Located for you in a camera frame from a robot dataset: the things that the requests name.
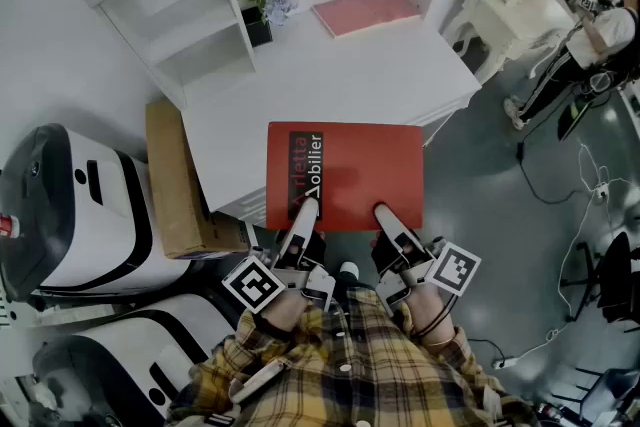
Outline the white shelving unit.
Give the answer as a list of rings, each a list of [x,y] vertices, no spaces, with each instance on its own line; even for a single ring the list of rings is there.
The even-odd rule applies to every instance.
[[[265,216],[273,121],[423,125],[478,84],[439,33],[445,0],[409,0],[420,16],[333,38],[300,0],[253,48],[238,0],[104,0],[105,14],[182,110],[208,207]]]

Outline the red book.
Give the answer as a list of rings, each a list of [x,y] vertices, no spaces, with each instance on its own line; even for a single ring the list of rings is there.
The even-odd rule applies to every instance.
[[[423,225],[423,140],[414,125],[272,122],[266,227],[290,227],[304,200],[318,202],[321,231],[372,231],[385,203],[406,226]]]

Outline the person's right forearm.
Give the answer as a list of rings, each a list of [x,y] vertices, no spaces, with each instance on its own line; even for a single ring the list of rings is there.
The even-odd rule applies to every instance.
[[[406,299],[416,332],[429,329],[420,344],[432,355],[437,355],[453,340],[456,329],[449,314],[444,315],[445,306],[438,289],[433,284],[414,287]]]

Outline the white chest device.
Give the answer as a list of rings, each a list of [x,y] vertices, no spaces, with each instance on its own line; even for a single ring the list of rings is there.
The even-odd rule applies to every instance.
[[[270,381],[279,376],[287,365],[280,360],[273,360],[244,382],[233,379],[228,395],[233,404],[240,404]]]

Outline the pink flat pad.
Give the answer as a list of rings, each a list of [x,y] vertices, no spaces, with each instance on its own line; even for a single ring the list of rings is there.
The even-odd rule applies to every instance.
[[[333,38],[420,16],[409,0],[332,0],[313,11]]]

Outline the black flower pot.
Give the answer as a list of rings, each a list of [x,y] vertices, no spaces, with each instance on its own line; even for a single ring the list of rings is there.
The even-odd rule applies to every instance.
[[[251,46],[257,48],[273,41],[268,21],[264,21],[261,11],[253,6],[241,11]]]

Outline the person's yellow plaid shirt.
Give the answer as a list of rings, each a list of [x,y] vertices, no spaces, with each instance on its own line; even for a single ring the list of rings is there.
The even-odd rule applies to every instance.
[[[287,341],[245,312],[190,373],[166,427],[539,427],[533,409],[478,364],[464,330],[437,355],[407,304],[390,317],[377,294],[350,287],[328,312],[311,303]],[[287,368],[240,404],[228,395],[273,360]]]

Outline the white dressing table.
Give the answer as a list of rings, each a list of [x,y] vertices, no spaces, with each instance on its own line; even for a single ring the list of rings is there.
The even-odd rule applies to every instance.
[[[464,0],[445,28],[444,39],[450,45],[461,45],[460,57],[473,38],[482,40],[487,56],[475,78],[484,84],[508,60],[517,60],[530,50],[556,49],[572,22],[557,0]]]

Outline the brown cardboard box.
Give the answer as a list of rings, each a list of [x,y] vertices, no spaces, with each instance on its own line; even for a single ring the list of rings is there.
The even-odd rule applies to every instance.
[[[180,110],[168,100],[146,106],[148,169],[164,254],[174,260],[245,253],[248,242],[233,217],[212,212],[204,198]]]

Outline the person's left forearm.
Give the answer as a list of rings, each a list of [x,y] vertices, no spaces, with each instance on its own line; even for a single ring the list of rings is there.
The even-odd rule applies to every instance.
[[[285,290],[258,313],[254,321],[262,332],[287,341],[309,304],[309,299],[299,290]]]

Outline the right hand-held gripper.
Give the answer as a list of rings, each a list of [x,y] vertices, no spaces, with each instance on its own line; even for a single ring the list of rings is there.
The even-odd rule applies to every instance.
[[[371,253],[379,275],[376,293],[389,315],[419,285],[463,295],[481,264],[479,257],[443,237],[423,245],[385,203],[374,207],[374,216],[381,228]]]

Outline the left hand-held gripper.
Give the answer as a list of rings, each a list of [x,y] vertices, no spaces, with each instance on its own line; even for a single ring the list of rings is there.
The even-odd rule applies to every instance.
[[[298,291],[316,307],[328,312],[335,278],[313,256],[324,256],[326,244],[314,226],[319,203],[307,198],[280,245],[277,260],[268,267],[250,255],[223,280],[224,287],[252,313],[260,313],[284,291]],[[306,252],[311,249],[311,256]]]

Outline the white and black robot machine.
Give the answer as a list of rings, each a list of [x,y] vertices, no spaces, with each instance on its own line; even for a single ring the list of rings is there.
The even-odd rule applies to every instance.
[[[189,272],[168,259],[148,167],[60,124],[31,131],[0,166],[0,284],[12,302],[115,302],[153,293]]]
[[[35,401],[55,427],[163,427],[190,369],[238,319],[214,293],[187,293],[59,337],[33,358]]]

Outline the black office chair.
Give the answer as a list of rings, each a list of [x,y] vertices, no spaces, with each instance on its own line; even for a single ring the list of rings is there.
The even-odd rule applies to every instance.
[[[587,276],[582,280],[560,280],[560,290],[584,286],[578,309],[566,316],[566,322],[576,322],[584,308],[596,302],[608,323],[631,321],[635,327],[625,333],[640,331],[640,246],[632,248],[628,235],[621,232],[604,255],[592,254],[585,242],[575,248],[584,254]]]

